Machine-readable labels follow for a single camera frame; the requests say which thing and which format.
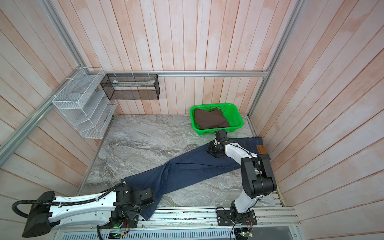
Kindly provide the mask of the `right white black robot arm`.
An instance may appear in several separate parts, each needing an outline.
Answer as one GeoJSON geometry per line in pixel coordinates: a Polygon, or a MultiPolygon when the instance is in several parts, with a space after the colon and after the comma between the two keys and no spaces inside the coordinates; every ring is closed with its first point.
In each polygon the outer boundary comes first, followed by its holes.
{"type": "Polygon", "coordinates": [[[267,154],[252,153],[233,141],[212,141],[207,149],[212,156],[227,156],[241,166],[243,191],[229,210],[217,208],[218,225],[254,224],[252,208],[259,200],[277,189],[277,182],[267,154]]]}

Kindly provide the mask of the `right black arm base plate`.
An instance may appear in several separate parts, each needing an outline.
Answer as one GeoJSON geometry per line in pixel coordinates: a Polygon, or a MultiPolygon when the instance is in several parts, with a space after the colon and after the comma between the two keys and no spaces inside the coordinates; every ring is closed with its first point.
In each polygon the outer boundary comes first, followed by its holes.
{"type": "Polygon", "coordinates": [[[258,224],[254,210],[239,214],[235,207],[230,207],[229,210],[223,207],[217,207],[215,213],[219,226],[247,225],[252,227],[258,224]]]}

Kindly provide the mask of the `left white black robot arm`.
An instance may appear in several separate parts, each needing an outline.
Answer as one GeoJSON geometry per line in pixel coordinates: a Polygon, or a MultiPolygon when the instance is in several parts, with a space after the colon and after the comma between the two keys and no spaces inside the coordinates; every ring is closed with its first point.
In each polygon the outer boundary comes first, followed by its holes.
{"type": "Polygon", "coordinates": [[[15,214],[26,218],[22,236],[34,238],[53,229],[69,226],[95,226],[100,229],[123,229],[126,233],[138,224],[141,213],[155,203],[153,190],[139,190],[119,183],[105,192],[77,196],[56,196],[45,192],[37,200],[13,203],[15,214]]]}

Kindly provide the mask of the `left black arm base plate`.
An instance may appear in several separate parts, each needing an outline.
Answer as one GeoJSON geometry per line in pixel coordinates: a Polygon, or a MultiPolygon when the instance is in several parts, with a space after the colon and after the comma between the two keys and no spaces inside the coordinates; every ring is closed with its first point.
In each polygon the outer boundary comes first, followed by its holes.
{"type": "Polygon", "coordinates": [[[122,211],[113,211],[111,212],[111,217],[109,221],[101,225],[101,229],[134,229],[137,227],[138,217],[134,216],[130,218],[130,216],[122,211]]]}

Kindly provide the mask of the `dark blue denim jeans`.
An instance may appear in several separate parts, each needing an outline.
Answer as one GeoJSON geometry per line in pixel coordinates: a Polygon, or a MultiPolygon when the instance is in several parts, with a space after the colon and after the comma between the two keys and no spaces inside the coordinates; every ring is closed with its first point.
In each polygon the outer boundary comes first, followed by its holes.
{"type": "MultiPolygon", "coordinates": [[[[257,146],[263,145],[263,139],[261,137],[230,140],[238,143],[242,148],[246,149],[247,152],[263,156],[257,148],[257,146]]],[[[152,217],[164,194],[241,168],[241,163],[237,163],[230,157],[223,156],[222,158],[215,158],[207,152],[208,147],[209,144],[205,144],[175,157],[159,167],[121,179],[122,183],[126,183],[130,187],[142,191],[148,188],[153,190],[155,203],[140,213],[145,220],[149,220],[152,217]]],[[[266,160],[270,160],[269,157],[263,156],[261,158],[264,161],[263,164],[265,167],[261,164],[260,170],[263,171],[264,168],[266,169],[266,173],[262,173],[261,177],[263,185],[261,184],[261,180],[253,182],[256,196],[260,196],[263,193],[267,196],[271,192],[274,192],[277,186],[275,178],[272,177],[272,169],[266,166],[266,160]]]]}

